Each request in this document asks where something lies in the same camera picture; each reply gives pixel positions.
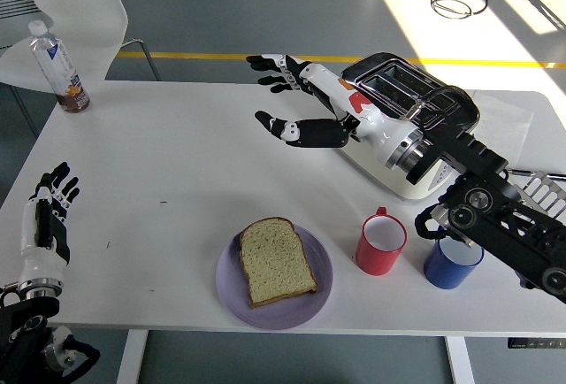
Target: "paper sheet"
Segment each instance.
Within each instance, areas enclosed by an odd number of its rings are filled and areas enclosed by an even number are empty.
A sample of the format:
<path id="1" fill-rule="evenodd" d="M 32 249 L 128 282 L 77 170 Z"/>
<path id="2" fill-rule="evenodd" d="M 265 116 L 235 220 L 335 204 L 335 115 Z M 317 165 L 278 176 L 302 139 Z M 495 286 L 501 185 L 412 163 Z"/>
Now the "paper sheet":
<path id="1" fill-rule="evenodd" d="M 474 137 L 516 167 L 524 140 L 531 126 L 533 113 L 493 96 L 476 91 L 471 99 L 479 108 L 479 123 Z"/>

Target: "drink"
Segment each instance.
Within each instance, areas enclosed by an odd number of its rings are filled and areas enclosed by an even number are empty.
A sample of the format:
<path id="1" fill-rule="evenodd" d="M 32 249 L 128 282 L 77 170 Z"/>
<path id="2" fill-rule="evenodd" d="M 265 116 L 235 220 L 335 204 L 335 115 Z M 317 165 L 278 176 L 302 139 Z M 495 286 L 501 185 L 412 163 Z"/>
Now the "drink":
<path id="1" fill-rule="evenodd" d="M 30 43 L 32 52 L 50 83 L 61 108 L 67 112 L 80 112 L 88 107 L 90 98 L 80 83 L 65 46 L 45 23 L 40 20 L 29 23 L 34 39 Z"/>

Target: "purple plate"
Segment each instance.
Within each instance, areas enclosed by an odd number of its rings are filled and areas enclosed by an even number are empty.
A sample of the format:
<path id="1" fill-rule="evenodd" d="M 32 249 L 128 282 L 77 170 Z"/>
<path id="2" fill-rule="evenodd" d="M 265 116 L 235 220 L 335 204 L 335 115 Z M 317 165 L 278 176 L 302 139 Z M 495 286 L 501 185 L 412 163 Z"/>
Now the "purple plate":
<path id="1" fill-rule="evenodd" d="M 322 244 L 306 229 L 294 225 L 318 284 L 316 293 L 249 307 L 248 280 L 240 263 L 240 234 L 226 246 L 216 268 L 216 289 L 224 306 L 239 320 L 260 329 L 280 330 L 304 324 L 325 305 L 333 285 L 333 267 Z"/>

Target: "red mug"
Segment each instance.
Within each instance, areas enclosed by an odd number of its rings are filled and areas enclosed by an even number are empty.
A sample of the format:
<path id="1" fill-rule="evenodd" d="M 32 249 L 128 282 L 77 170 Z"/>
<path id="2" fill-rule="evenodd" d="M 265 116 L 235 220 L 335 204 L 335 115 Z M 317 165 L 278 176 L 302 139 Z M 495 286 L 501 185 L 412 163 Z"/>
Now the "red mug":
<path id="1" fill-rule="evenodd" d="M 365 220 L 357 244 L 356 262 L 370 275 L 384 275 L 393 267 L 407 242 L 407 229 L 385 207 Z"/>

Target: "bottle label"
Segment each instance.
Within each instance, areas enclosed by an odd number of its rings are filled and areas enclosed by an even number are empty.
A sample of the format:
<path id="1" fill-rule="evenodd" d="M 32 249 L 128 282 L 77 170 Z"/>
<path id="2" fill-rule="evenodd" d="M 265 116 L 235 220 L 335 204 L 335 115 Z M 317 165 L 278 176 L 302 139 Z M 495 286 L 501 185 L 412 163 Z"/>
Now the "bottle label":
<path id="1" fill-rule="evenodd" d="M 75 86 L 72 77 L 77 71 L 63 43 L 60 42 L 47 50 L 34 50 L 34 54 L 56 95 L 67 95 L 69 85 Z"/>
<path id="2" fill-rule="evenodd" d="M 81 111 L 86 108 L 90 99 L 63 43 L 46 50 L 33 49 L 33 52 L 63 109 Z"/>

